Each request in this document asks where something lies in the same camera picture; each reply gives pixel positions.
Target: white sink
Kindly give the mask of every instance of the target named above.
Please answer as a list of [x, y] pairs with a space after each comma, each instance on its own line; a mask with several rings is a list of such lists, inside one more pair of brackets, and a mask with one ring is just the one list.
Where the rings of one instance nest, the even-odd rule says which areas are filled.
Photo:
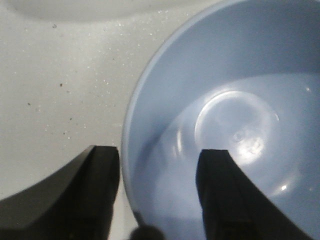
[[[215, 2], [0, 0], [0, 200], [89, 145], [120, 149], [148, 60]], [[135, 226], [121, 183], [109, 239], [125, 239]]]

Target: speckled surface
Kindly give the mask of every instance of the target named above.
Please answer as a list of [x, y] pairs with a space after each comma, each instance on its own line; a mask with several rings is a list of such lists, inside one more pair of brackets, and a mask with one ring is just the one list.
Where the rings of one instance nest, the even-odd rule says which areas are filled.
[[[214, 2], [0, 0], [0, 199], [88, 145], [120, 149], [144, 67], [176, 28]], [[125, 239], [135, 226], [121, 183], [109, 239]]]

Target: white countertop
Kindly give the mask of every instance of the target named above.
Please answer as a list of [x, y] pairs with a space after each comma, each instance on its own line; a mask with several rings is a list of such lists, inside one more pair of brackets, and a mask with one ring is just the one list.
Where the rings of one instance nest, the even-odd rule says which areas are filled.
[[[144, 67], [175, 29], [215, 2], [0, 0], [0, 199], [89, 145], [120, 150]], [[126, 239], [136, 224], [121, 182], [109, 239]]]

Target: blue bowl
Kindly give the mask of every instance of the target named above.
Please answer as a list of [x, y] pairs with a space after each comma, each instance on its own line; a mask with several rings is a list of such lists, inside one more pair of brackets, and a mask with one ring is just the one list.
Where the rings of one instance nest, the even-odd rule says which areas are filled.
[[201, 149], [227, 149], [320, 240], [320, 2], [231, 0], [183, 25], [128, 108], [122, 169], [133, 211], [169, 240], [204, 240]]

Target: black plastic jaw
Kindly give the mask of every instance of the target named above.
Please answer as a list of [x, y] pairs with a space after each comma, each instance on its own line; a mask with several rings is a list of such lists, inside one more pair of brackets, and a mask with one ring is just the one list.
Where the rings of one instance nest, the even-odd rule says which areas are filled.
[[0, 239], [105, 240], [119, 180], [117, 149], [90, 146], [43, 181], [0, 201]]
[[311, 240], [260, 192], [227, 150], [202, 150], [196, 186], [208, 240]]

